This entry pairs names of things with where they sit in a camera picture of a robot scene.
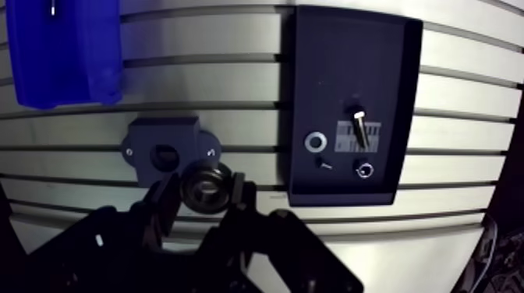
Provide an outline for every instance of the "screw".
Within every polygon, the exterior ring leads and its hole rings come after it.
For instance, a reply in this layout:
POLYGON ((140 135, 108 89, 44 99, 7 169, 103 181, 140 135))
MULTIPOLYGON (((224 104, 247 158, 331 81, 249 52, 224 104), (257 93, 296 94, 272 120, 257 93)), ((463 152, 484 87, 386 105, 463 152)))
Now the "screw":
POLYGON ((333 166, 331 166, 330 164, 324 163, 324 162, 320 164, 320 167, 323 169, 333 170, 333 166))
POLYGON ((358 162, 355 171, 361 179, 368 179, 375 172, 375 168, 370 163, 358 162))

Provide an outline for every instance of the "bolt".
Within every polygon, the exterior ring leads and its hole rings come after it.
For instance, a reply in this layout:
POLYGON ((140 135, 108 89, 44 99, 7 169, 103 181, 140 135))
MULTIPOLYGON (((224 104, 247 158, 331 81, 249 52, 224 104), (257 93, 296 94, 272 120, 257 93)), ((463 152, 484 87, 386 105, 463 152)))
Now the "bolt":
POLYGON ((324 162, 320 164, 320 167, 323 169, 333 170, 333 166, 331 166, 330 164, 324 163, 324 162))

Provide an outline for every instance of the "label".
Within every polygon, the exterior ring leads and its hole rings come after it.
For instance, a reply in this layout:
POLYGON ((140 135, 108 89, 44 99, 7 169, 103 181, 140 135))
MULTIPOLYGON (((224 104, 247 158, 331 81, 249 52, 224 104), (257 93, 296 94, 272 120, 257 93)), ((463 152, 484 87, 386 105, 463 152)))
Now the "label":
POLYGON ((355 129, 351 121, 337 122, 337 136, 335 140, 335 153, 376 153, 381 137, 380 122, 365 122, 365 129, 370 147, 363 149, 356 139, 355 129))

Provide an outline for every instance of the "metal ring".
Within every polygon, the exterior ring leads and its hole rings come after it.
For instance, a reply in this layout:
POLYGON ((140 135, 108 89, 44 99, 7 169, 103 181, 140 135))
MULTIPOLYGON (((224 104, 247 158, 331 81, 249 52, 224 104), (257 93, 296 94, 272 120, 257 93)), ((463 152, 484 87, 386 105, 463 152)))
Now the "metal ring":
POLYGON ((375 172, 375 168, 370 163, 361 164, 356 170, 356 174, 362 179, 368 179, 375 172))
POLYGON ((328 138, 322 133, 322 132, 312 132, 306 136, 306 139, 304 140, 304 146, 306 147, 306 150, 308 150, 310 153, 316 154, 320 153, 322 150, 326 148, 328 145, 328 138), (319 139, 320 145, 319 146, 312 146, 311 142, 313 139, 319 139))

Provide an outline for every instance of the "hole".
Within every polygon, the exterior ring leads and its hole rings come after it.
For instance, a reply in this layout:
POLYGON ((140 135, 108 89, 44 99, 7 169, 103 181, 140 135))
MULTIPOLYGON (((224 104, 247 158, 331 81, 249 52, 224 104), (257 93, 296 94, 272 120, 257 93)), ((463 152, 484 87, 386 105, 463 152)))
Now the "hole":
POLYGON ((180 164, 179 152, 172 146, 159 145, 151 150, 151 161, 153 166, 162 172, 171 172, 176 170, 180 164))
POLYGON ((318 137, 314 137, 310 140, 310 146, 315 149, 319 148, 321 144, 322 144, 322 140, 320 140, 320 138, 318 137))
POLYGON ((360 167, 360 174, 364 176, 369 176, 371 174, 371 167, 370 166, 362 166, 360 167))
POLYGON ((193 193, 196 200, 201 203, 214 203, 217 201, 219 187, 211 181, 201 181, 195 184, 193 193))

